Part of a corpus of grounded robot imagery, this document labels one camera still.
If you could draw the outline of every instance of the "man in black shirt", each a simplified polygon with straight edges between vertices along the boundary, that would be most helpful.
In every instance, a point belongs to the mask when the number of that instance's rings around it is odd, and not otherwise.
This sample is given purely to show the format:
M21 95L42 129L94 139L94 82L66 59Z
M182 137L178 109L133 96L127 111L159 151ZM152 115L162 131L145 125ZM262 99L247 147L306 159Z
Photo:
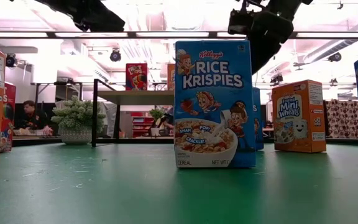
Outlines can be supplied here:
M51 135L53 130L48 126L48 118L42 110L35 110L35 103L27 100L23 103L24 117L17 128L29 130L44 130L46 135Z

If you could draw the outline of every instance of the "green tabletop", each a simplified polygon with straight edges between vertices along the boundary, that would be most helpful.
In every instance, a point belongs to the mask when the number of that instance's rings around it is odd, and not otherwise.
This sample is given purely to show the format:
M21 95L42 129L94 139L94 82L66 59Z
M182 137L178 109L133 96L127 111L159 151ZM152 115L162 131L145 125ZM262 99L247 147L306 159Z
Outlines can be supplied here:
M0 223L358 223L358 146L257 153L254 169L181 169L172 145L15 147Z

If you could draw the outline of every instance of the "white flower pot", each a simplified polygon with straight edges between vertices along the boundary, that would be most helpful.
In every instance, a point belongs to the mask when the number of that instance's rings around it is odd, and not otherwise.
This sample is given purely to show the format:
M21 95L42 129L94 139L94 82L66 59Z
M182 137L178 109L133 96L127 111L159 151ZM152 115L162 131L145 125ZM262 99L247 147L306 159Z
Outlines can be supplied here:
M159 128L150 128L150 132L151 132L152 136L160 136L159 131L160 131Z
M82 127L80 129L59 129L62 142L69 145L83 145L92 141L92 129L90 127Z

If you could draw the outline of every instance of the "potted plant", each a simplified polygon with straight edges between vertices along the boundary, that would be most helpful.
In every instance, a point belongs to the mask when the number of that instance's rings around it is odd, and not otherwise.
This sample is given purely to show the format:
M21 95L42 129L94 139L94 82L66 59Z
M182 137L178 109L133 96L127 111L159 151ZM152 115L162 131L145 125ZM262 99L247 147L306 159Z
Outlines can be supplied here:
M59 134L65 144L88 144L92 141L92 101L80 101L77 96L63 102L63 108L54 108L56 116L51 121L59 125ZM97 132L103 128L105 114L100 113L98 103Z
M160 128L158 127L159 125L159 119L162 118L162 116L164 115L164 112L160 109L151 109L150 110L150 115L153 117L154 119L154 123L155 125L153 127L151 127L150 131L151 131L151 135L152 136L159 136L160 134L158 133L158 131L160 130Z

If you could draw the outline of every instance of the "white flowers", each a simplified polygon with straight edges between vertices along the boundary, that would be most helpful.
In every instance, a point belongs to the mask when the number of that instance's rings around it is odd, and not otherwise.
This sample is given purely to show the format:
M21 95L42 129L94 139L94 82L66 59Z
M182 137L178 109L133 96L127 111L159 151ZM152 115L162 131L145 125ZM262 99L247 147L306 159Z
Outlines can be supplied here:
M73 96L71 100L63 102L64 108L54 108L53 112L56 116L51 121L59 124L61 128L80 129L83 127L92 127L93 104L92 101L80 101L77 96ZM100 105L98 103L98 132L102 130L103 119L105 114L100 113Z

